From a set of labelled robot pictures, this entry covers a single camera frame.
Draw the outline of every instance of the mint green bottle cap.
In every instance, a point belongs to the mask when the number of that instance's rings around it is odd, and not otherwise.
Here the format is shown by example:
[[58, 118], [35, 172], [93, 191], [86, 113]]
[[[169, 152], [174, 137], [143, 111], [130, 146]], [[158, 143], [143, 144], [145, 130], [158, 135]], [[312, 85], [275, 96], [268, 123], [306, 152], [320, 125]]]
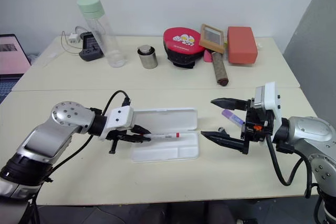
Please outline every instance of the mint green bottle cap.
[[105, 14], [100, 0], [77, 0], [77, 5], [84, 18], [100, 18]]

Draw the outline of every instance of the clear plastic bottle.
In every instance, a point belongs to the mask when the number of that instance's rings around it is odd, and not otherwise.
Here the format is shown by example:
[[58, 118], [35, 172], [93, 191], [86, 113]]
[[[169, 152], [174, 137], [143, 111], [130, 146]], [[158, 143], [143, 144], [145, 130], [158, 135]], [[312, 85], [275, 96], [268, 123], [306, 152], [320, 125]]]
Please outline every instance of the clear plastic bottle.
[[114, 68], [123, 66], [126, 62], [124, 54], [118, 46], [100, 0], [78, 0], [77, 5], [109, 65]]

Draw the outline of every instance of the orange box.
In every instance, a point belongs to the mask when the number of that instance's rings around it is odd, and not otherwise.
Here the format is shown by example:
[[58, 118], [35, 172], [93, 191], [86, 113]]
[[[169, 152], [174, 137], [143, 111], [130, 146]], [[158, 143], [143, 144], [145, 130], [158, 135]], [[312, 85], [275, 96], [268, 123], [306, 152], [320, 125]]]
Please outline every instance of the orange box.
[[250, 27], [229, 26], [227, 30], [228, 60], [230, 63], [255, 63], [258, 49]]

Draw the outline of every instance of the light wooden table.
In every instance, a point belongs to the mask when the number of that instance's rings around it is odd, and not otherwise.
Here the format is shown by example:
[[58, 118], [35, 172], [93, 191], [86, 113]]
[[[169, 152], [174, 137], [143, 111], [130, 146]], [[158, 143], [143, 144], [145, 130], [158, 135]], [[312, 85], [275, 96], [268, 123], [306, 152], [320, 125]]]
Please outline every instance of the light wooden table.
[[[212, 63], [200, 59], [194, 69], [174, 66], [163, 48], [162, 37], [118, 37], [127, 63], [112, 68], [106, 59], [83, 61], [78, 55], [67, 52], [59, 55], [47, 66], [32, 66], [14, 86], [14, 91], [24, 90], [83, 90], [83, 89], [229, 89], [251, 88], [275, 81], [278, 87], [300, 87], [272, 38], [257, 38], [262, 48], [253, 65], [232, 65], [225, 61], [229, 83], [227, 87], [217, 84]], [[137, 54], [140, 45], [155, 48], [159, 65], [144, 69]], [[54, 53], [62, 52], [57, 37], [41, 54], [40, 61]]]
[[[198, 133], [199, 130], [215, 131], [222, 126], [236, 138], [240, 136], [240, 128], [224, 118], [221, 108], [210, 104], [210, 100], [220, 97], [250, 99], [255, 93], [254, 88], [125, 91], [132, 99], [132, 106], [137, 109], [195, 107], [198, 109]], [[0, 166], [5, 165], [36, 125], [47, 120], [56, 103], [70, 100], [87, 107], [103, 108], [112, 92], [62, 90], [10, 93], [0, 105]], [[279, 92], [283, 117], [315, 116], [300, 89], [280, 88]], [[120, 106], [121, 101], [122, 95], [113, 101], [112, 107]], [[235, 113], [245, 118], [244, 111]], [[60, 161], [79, 148], [87, 137], [74, 135]], [[243, 155], [220, 147], [199, 134], [199, 158], [142, 164], [131, 161], [130, 143], [120, 141], [115, 155], [108, 154], [110, 144], [94, 137], [79, 155], [52, 175], [54, 182], [43, 185], [38, 204], [100, 205], [281, 197], [302, 195], [306, 186], [303, 166], [299, 168], [293, 184], [283, 186], [276, 177], [268, 150], [258, 143], [251, 143], [249, 154]], [[287, 177], [299, 157], [281, 153], [277, 156]]]

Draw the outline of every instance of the power adapter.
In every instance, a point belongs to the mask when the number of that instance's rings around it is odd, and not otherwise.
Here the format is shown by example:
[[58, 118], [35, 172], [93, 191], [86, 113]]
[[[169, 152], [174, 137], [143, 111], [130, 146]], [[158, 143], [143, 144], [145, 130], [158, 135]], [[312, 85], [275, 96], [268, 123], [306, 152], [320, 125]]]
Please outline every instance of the power adapter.
[[70, 43], [78, 43], [80, 41], [79, 34], [73, 34], [73, 33], [71, 33], [70, 36], [69, 36], [69, 38], [68, 38], [68, 41]]

